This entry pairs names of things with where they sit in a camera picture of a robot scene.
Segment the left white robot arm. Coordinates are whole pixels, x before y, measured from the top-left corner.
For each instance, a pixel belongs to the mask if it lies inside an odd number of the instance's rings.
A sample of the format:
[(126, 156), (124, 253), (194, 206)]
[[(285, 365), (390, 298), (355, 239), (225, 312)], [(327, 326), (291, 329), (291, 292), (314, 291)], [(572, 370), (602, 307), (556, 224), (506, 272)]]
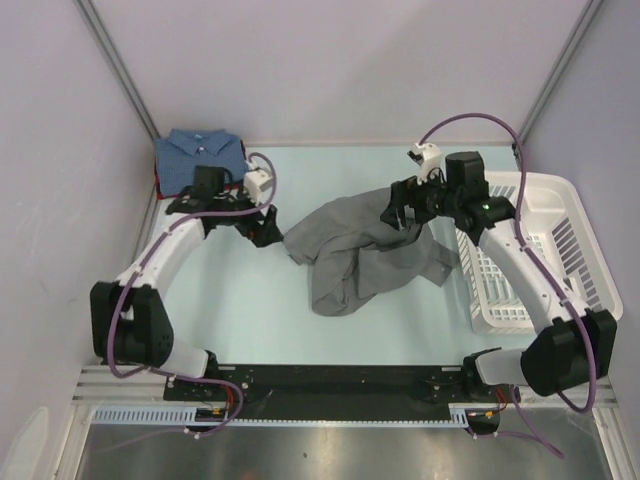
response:
[(273, 203), (277, 176), (261, 154), (246, 161), (242, 180), (224, 185), (220, 167), (198, 166), (189, 185), (165, 210), (159, 233), (116, 280), (99, 281), (90, 291), (93, 347), (111, 373), (128, 377), (150, 370), (186, 380), (197, 398), (214, 397), (221, 387), (216, 355), (176, 338), (164, 298), (182, 264), (218, 227), (229, 226), (255, 247), (283, 239)]

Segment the grey long sleeve shirt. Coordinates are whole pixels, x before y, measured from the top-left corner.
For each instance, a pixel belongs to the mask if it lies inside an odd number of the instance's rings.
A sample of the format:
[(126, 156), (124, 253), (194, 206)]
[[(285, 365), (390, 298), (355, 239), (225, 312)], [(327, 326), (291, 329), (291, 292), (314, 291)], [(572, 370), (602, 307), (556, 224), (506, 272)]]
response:
[(407, 216), (396, 230), (380, 220), (390, 190), (341, 197), (294, 225), (283, 244), (298, 264), (311, 267), (311, 310), (321, 316), (354, 313), (375, 296), (423, 277), (442, 286), (459, 264), (453, 250), (435, 240), (427, 225)]

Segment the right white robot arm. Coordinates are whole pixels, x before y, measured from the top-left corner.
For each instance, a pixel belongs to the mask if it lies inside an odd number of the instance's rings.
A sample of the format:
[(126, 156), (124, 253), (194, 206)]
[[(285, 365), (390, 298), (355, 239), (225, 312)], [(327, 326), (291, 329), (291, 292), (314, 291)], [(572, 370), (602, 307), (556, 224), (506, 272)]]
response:
[(492, 349), (465, 358), (471, 370), (461, 376), (463, 393), (484, 401), (497, 385), (526, 385), (540, 396), (562, 395), (607, 375), (617, 320), (570, 288), (529, 240), (521, 212), (506, 196), (491, 194), (484, 160), (477, 151), (443, 155), (430, 143), (408, 153), (416, 175), (396, 181), (381, 220), (406, 227), (406, 210), (416, 222), (453, 220), (499, 268), (532, 322), (535, 339), (525, 349)]

